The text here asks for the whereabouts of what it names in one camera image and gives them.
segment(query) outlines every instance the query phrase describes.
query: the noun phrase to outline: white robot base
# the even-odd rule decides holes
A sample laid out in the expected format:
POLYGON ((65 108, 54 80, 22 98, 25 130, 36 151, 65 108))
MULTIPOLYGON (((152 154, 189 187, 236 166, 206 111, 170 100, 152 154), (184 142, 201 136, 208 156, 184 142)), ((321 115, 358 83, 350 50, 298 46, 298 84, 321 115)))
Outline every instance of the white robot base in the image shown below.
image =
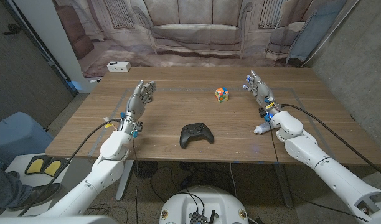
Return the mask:
MULTIPOLYGON (((215 210, 214 224, 248 224, 245 207, 230 193, 206 185, 189 187, 188 190, 203 200, 205 221, 210 221, 212 211, 215 210)), ((196 210, 198 210, 198 214, 203 212, 202 202, 195 196, 193 198, 198 208, 192 197, 187 194, 186 189, 173 195, 161 210, 159 224, 191 223, 196 210)))

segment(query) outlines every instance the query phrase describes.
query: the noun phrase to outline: robotic arm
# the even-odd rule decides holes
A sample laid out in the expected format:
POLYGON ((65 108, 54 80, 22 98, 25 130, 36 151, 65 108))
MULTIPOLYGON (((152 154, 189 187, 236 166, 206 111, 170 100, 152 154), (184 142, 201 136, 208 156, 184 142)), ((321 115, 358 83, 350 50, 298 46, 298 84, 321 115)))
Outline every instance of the robotic arm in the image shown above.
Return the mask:
POLYGON ((287 153, 315 171, 353 214, 369 222, 381 223, 381 190, 366 184, 327 155, 304 130, 303 124, 282 110, 272 91, 253 70, 252 75, 247 75, 246 81, 249 85, 243 87, 252 93, 262 107, 261 117, 271 122, 272 127, 280 127, 276 136, 285 144, 287 153))
POLYGON ((50 210, 38 217, 83 215, 96 196, 121 177, 123 161, 128 157, 131 143, 138 132, 142 131, 142 122, 137 123, 137 120, 145 111, 145 105, 151 101, 155 90, 154 81, 145 85, 142 80, 138 83, 127 102, 125 112, 121 114, 119 129, 113 131, 102 144, 101 154, 90 174, 50 210))

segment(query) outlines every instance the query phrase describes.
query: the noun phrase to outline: game controller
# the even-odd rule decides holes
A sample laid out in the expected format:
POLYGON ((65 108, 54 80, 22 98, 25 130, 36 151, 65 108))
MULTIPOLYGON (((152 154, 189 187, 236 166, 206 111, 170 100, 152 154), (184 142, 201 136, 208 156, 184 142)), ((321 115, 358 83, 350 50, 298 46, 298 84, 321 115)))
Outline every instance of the game controller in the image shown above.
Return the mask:
POLYGON ((179 145, 185 149, 190 140, 198 138, 206 139, 210 144, 214 143, 214 136, 210 129, 203 123, 196 123, 185 125, 182 128, 179 145))

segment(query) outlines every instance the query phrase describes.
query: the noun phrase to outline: jeans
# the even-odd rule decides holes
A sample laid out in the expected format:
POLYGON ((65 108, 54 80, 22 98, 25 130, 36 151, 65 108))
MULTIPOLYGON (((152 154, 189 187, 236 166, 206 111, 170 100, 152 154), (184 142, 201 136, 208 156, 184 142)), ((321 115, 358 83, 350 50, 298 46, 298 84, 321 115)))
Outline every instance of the jeans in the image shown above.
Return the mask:
POLYGON ((22 184, 16 178, 0 169, 0 207, 11 208, 23 203, 32 192, 33 187, 22 184))

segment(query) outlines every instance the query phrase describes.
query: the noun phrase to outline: white cylinder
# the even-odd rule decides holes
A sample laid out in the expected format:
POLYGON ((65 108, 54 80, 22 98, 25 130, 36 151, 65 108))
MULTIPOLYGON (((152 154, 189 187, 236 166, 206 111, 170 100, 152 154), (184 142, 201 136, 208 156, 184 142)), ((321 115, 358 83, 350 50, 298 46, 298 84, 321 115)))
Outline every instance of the white cylinder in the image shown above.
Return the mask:
POLYGON ((254 134, 262 134, 262 133, 265 133, 265 132, 271 130, 271 128, 277 128, 279 126, 279 125, 278 126, 274 126, 271 121, 269 121, 269 122, 270 123, 265 122, 265 123, 255 127, 254 134))

